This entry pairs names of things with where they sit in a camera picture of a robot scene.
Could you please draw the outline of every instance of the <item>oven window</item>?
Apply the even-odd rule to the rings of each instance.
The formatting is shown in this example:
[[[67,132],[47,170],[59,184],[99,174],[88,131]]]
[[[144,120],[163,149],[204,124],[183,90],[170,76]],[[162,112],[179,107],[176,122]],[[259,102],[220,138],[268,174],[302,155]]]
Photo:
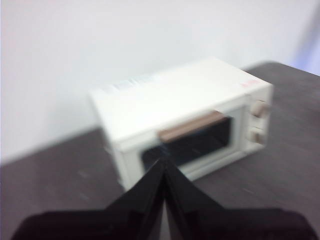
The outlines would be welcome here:
[[[211,154],[229,145],[232,117],[193,132],[170,143],[162,143],[142,152],[142,163],[147,171],[160,157],[171,156],[179,167],[194,159]]]

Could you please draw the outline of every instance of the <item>wall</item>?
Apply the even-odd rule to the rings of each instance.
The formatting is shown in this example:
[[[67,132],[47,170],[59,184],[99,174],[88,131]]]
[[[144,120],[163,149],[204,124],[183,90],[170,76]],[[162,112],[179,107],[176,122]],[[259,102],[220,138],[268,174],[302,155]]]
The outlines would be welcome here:
[[[2,0],[2,164],[95,128],[90,89],[207,56],[293,64],[317,5]]]

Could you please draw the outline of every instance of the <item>oven handle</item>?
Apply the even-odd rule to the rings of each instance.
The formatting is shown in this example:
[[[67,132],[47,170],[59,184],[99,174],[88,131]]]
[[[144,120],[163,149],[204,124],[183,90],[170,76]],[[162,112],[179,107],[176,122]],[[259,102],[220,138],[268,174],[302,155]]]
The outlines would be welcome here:
[[[157,132],[157,135],[159,139],[166,144],[184,137],[192,132],[220,123],[225,118],[226,116],[223,113],[219,111],[213,111],[209,114],[194,118],[180,125],[160,130]]]

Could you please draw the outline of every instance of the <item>table surface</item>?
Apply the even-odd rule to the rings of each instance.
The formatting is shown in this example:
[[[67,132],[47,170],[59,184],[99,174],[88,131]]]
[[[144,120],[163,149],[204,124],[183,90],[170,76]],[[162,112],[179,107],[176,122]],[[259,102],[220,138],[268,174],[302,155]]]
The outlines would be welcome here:
[[[247,72],[274,84],[267,147],[194,184],[226,208],[300,212],[320,235],[320,77],[275,62]],[[102,209],[122,193],[101,130],[90,131],[1,167],[1,239],[31,214]]]

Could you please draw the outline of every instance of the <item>white toaster oven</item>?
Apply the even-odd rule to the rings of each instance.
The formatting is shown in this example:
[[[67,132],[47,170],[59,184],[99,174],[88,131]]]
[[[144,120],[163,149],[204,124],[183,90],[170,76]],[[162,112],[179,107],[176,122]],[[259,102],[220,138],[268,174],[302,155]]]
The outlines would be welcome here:
[[[130,189],[161,157],[195,180],[266,144],[273,86],[215,58],[91,93],[105,149]]]

